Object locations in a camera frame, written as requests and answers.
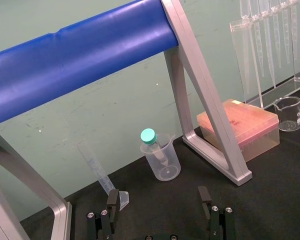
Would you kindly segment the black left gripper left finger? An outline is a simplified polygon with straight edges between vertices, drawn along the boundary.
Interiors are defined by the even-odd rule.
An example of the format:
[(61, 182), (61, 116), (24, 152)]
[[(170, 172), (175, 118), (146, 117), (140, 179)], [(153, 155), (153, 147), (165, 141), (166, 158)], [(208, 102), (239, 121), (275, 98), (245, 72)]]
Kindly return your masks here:
[(118, 189), (109, 192), (106, 208), (86, 215), (88, 240), (112, 240), (120, 212)]

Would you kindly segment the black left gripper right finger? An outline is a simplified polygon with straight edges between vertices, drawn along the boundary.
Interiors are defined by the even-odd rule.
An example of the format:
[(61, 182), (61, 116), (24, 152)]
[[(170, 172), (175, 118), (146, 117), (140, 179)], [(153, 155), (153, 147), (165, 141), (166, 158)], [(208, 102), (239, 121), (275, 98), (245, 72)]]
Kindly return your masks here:
[(230, 206), (225, 208), (213, 204), (206, 186), (198, 186), (203, 212), (208, 221), (210, 240), (236, 240), (235, 212)]

